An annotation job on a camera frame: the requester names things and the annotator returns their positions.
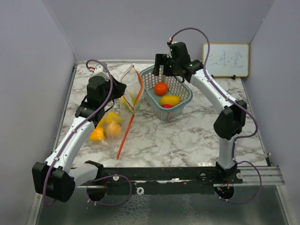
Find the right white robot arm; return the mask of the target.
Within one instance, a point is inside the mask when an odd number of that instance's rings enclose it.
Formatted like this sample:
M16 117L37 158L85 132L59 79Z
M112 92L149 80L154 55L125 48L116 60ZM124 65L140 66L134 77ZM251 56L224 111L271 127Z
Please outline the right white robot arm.
M180 76L195 86L216 109L218 117L213 127L219 137L219 156L215 177L218 182L226 183L237 171L233 144L245 126L247 103L225 92L199 60L191 60L185 43L173 43L169 48L168 54L156 54L152 73L155 76Z

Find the yellow apple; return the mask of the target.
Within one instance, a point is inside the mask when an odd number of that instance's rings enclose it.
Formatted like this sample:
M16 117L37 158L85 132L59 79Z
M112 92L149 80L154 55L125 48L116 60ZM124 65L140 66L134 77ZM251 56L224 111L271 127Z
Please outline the yellow apple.
M124 107L128 107L127 99L124 96L120 98L120 104L123 105Z

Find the clear zip bag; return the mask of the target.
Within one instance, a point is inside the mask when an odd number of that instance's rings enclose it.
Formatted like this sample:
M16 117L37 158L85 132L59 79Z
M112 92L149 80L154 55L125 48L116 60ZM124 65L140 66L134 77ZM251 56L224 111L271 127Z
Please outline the clear zip bag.
M125 113L122 117L116 112L107 112L91 132L89 140L117 150L116 159L119 160L134 118L134 113Z
M134 63L132 63L122 75L120 82L127 86L124 92L124 97L127 99L128 106L132 107L131 113L137 113L134 112L131 98L134 97L136 98L136 101L142 101L144 86L142 77L135 68Z

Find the blue plastic basket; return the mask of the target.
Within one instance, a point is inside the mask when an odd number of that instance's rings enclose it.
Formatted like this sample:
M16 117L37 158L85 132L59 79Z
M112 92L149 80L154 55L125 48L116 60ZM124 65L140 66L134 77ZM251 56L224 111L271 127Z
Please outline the blue plastic basket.
M162 80L162 70L159 75L152 74L153 66L144 69L140 75L144 86L144 97L154 113L161 121L169 121L180 115L184 107L191 102L193 94L184 83L180 83L175 77L168 76ZM167 86L165 94L156 94L156 87L164 83Z

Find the orange tangerine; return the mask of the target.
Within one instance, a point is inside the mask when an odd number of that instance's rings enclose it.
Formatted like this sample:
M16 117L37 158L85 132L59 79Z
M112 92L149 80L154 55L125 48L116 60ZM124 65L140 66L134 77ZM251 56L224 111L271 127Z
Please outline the orange tangerine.
M111 123L106 127L106 135L110 139L117 139L122 134L122 127L118 123Z

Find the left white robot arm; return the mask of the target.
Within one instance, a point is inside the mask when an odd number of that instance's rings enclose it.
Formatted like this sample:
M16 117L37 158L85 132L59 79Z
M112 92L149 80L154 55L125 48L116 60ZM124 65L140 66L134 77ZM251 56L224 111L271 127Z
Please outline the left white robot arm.
M104 174L95 163L88 163L88 167L78 173L70 170L78 151L103 118L105 106L122 97L126 87L113 76L109 80L98 75L89 79L87 94L78 106L67 134L44 162L36 162L32 168L36 193L65 203L77 186L87 181L93 185L103 181Z

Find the orange bell pepper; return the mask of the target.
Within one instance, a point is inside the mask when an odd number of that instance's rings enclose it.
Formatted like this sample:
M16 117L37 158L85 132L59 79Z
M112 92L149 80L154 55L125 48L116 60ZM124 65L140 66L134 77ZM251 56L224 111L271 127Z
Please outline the orange bell pepper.
M102 127L100 128L95 128L90 136L89 139L92 142L100 142L100 141L104 141L105 140L105 134L104 134L104 129Z

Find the yellow pear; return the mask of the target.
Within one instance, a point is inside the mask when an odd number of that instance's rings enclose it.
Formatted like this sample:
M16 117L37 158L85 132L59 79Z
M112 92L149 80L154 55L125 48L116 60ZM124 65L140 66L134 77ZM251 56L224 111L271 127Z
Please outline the yellow pear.
M105 117L105 123L111 124L111 123L121 123L122 118L115 112L109 112Z

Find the green apple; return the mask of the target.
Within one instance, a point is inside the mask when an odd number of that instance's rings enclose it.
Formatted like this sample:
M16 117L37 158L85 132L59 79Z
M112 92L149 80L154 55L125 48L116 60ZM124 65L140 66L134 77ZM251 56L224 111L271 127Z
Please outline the green apple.
M138 100L136 101L136 98L135 97L132 97L132 106L134 108L134 112L137 112L139 109L140 109L140 105L141 105L141 101ZM125 102L125 109L128 111L128 112L131 112L132 110L132 107L131 106L128 106L127 103Z

